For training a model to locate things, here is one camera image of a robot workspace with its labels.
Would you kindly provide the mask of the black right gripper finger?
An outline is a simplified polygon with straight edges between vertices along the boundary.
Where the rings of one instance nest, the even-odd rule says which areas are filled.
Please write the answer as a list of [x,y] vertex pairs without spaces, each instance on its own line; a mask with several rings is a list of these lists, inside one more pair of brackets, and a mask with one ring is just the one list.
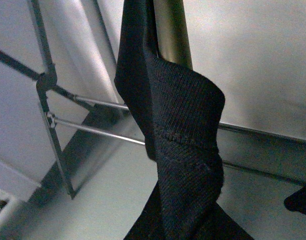
[[287,210],[306,215],[306,185],[288,196],[283,203]]

